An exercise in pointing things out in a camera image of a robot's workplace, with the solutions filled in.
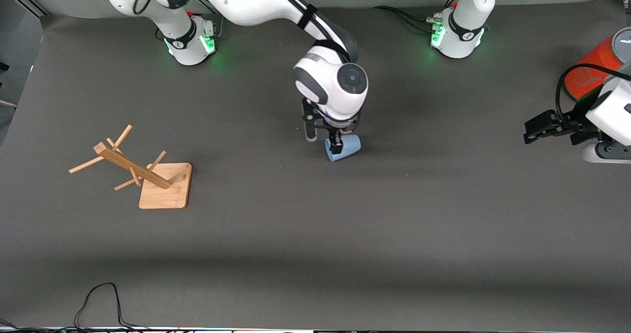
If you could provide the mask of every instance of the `floor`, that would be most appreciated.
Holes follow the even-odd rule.
[[[9,70],[0,74],[0,100],[18,104],[41,42],[37,17],[14,0],[0,0],[0,61]],[[0,108],[0,147],[13,117],[13,109]]]

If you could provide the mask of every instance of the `wooden mug tree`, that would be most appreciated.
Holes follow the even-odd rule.
[[[125,140],[131,129],[132,126],[129,124],[116,142],[112,138],[108,138],[109,146],[103,142],[94,146],[94,151],[99,157],[70,169],[70,174],[106,159],[131,173],[132,179],[115,187],[115,191],[133,183],[136,183],[139,187],[142,186],[139,203],[141,209],[183,209],[186,207],[189,189],[191,188],[191,164],[161,164],[160,160],[167,154],[166,151],[162,151],[158,158],[147,167],[134,162],[120,150],[120,144]]]

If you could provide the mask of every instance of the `velcro strap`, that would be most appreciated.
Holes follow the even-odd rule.
[[[333,40],[317,40],[313,44],[313,47],[315,46],[333,49],[334,51],[338,52],[338,54],[340,54],[342,59],[344,59],[343,60],[344,63],[348,63],[351,60],[351,57],[349,56],[349,53],[347,52],[347,50],[342,48],[342,46],[338,45]]]
[[[307,26],[307,23],[309,23],[309,21],[311,21],[311,17],[316,13],[317,11],[317,7],[309,4],[307,6],[307,11],[305,11],[305,13],[302,15],[302,18],[300,19],[300,21],[298,21],[298,27],[302,28],[303,30],[305,29],[305,27]]]

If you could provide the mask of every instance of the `can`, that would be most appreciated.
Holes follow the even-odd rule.
[[[578,62],[600,65],[617,70],[631,61],[631,27],[625,27],[602,41]],[[607,73],[591,68],[572,70],[564,80],[565,89],[575,100],[579,100],[598,88],[607,77]]]

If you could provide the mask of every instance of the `wooden base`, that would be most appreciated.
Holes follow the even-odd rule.
[[[144,210],[183,209],[189,201],[192,170],[190,163],[158,164],[153,172],[169,180],[171,186],[168,189],[161,189],[158,185],[144,180],[138,206]]]

